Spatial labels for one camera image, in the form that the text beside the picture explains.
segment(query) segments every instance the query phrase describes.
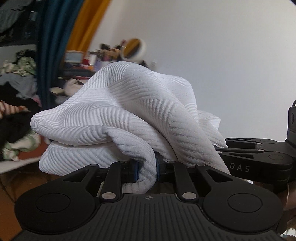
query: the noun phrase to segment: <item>metal screw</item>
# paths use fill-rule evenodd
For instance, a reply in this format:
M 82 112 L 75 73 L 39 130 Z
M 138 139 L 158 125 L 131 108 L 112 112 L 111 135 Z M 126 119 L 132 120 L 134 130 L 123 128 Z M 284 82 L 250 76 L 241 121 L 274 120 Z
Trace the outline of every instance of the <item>metal screw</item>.
M 111 200 L 116 198 L 116 194 L 113 192 L 105 192 L 102 194 L 102 198 L 107 199 L 107 200 Z
M 183 193 L 182 197 L 187 200 L 192 200 L 192 199 L 195 199 L 197 196 L 193 192 L 186 192 L 186 193 Z

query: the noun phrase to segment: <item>white blanket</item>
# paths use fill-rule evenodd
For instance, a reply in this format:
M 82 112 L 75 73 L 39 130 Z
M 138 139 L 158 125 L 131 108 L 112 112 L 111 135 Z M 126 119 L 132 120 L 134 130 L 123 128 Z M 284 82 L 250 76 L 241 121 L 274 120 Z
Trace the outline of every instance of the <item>white blanket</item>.
M 183 78 L 116 62 L 98 71 L 60 106 L 33 116 L 34 131 L 54 140 L 42 156 L 42 171 L 65 175 L 91 163 L 108 167 L 133 158 L 139 180 L 125 193 L 145 193 L 156 180 L 155 154 L 189 167 L 205 163 L 229 173 L 212 144 L 226 147 L 220 119 L 197 110 Z

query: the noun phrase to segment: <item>green and white cloth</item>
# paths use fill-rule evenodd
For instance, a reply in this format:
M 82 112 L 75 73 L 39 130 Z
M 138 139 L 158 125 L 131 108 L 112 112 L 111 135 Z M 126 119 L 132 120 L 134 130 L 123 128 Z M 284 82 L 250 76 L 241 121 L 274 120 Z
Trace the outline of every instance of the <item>green and white cloth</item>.
M 6 142 L 2 149 L 5 160 L 19 161 L 19 152 L 29 152 L 35 150 L 41 143 L 40 135 L 30 130 L 30 132 L 15 143 Z
M 36 74 L 36 62 L 30 57 L 21 57 L 17 64 L 10 63 L 9 60 L 5 60 L 3 66 L 0 67 L 0 73 L 14 73 L 21 76 L 28 76 L 29 74 Z

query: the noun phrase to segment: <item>curtain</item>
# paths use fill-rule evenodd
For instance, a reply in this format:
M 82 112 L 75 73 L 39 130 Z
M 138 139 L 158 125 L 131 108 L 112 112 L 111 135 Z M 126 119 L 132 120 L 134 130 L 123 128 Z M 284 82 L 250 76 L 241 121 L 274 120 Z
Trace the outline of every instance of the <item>curtain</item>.
M 67 50 L 87 51 L 110 1 L 84 1 L 68 41 Z
M 58 76 L 59 65 L 83 0 L 46 0 L 38 27 L 36 52 L 38 95 L 42 109 L 50 109 L 49 88 Z

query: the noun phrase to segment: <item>striped cloth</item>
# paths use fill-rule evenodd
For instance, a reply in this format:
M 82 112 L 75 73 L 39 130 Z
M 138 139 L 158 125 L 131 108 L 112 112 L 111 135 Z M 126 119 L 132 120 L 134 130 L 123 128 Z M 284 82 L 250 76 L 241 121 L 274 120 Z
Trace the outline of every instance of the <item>striped cloth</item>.
M 14 106 L 5 103 L 4 101 L 0 101 L 0 119 L 2 119 L 5 115 L 12 115 L 19 112 L 29 112 L 26 106 Z

